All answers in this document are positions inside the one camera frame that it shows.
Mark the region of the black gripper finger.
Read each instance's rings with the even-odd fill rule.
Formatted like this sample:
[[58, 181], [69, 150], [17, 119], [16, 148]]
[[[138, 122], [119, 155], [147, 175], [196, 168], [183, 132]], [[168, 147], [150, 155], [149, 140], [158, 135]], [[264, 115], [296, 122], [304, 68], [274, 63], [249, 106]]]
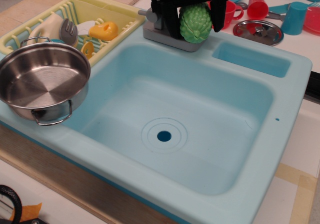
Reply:
[[180, 21], [177, 8], [172, 5], [163, 5], [161, 9], [162, 17], [164, 18], [164, 23], [170, 36], [174, 39], [181, 39], [182, 36], [180, 33]]
[[224, 27], [226, 7], [227, 3], [225, 0], [213, 0], [210, 2], [211, 21], [215, 32], [221, 31]]

